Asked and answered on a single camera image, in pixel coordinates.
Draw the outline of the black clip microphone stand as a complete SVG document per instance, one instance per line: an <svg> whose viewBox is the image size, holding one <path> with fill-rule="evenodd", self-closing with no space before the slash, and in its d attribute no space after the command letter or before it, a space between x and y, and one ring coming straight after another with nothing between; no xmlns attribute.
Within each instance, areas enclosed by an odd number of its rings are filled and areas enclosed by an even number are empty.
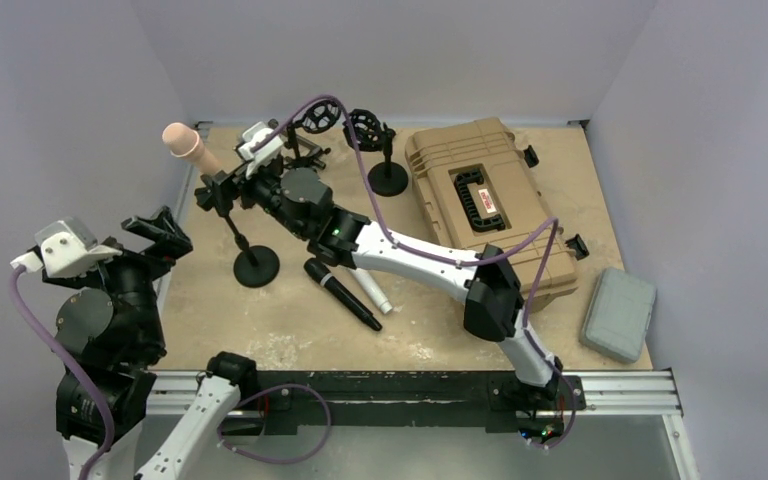
<svg viewBox="0 0 768 480"><path fill-rule="evenodd" d="M234 201L241 197L234 177L220 170L213 175L202 173L200 179L203 186L194 192L197 206L203 211L213 211L225 222L239 250L232 268L236 281L248 288L260 288L272 282L280 270L276 252L264 245L252 246L231 218Z"/></svg>

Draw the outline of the beige microphone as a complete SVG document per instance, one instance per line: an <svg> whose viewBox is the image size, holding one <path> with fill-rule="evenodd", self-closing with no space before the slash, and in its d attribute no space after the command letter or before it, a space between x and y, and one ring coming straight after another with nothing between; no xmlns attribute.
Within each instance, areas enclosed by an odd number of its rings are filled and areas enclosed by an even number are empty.
<svg viewBox="0 0 768 480"><path fill-rule="evenodd" d="M183 123L167 125L162 141L173 157L187 161L202 174L214 176L222 170L221 163L207 149L199 133Z"/></svg>

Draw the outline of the black microphone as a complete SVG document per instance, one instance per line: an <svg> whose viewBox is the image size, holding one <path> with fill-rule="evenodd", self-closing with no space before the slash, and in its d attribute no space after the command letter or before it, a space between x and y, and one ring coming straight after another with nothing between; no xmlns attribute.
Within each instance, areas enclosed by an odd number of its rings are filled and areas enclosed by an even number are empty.
<svg viewBox="0 0 768 480"><path fill-rule="evenodd" d="M309 258L304 262L303 268L315 283L319 284L331 294L360 322L375 332L380 332L383 329L383 326L375 318L372 311L359 298L350 292L324 263L315 258Z"/></svg>

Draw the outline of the white microphone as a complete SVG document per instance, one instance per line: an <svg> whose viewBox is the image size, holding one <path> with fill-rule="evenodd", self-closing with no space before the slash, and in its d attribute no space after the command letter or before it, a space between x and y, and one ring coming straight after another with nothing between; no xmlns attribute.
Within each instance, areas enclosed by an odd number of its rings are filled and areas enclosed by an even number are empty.
<svg viewBox="0 0 768 480"><path fill-rule="evenodd" d="M387 315L393 310L393 305L389 298L367 270L350 269L349 273L382 314Z"/></svg>

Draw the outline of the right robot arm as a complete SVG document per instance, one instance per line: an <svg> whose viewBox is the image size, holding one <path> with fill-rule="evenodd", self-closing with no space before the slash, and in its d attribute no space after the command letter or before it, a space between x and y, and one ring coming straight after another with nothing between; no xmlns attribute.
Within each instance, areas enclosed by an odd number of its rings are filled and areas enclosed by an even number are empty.
<svg viewBox="0 0 768 480"><path fill-rule="evenodd" d="M337 205L312 169L277 175L267 168L248 173L240 166L230 182L242 207L260 207L324 264L404 277L463 304L464 329L497 344L513 367L517 384L507 395L513 406L528 411L558 403L562 365L529 324L547 253L524 292L511 251L491 244L480 251L451 249L393 232L383 221Z"/></svg>

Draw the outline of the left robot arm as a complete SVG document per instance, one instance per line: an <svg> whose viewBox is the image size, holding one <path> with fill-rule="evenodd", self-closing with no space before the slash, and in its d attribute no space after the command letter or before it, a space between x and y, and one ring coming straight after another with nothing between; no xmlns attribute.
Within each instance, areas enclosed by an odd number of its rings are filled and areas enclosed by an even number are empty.
<svg viewBox="0 0 768 480"><path fill-rule="evenodd" d="M56 391L56 427L75 479L181 479L225 416L257 399L253 360L221 352L210 359L195 397L154 455L137 465L137 441L164 357L155 281L191 252L168 207L130 217L122 228L148 244L135 252L98 240L75 217L35 236L45 283L71 290L56 316L55 340L70 355Z"/></svg>

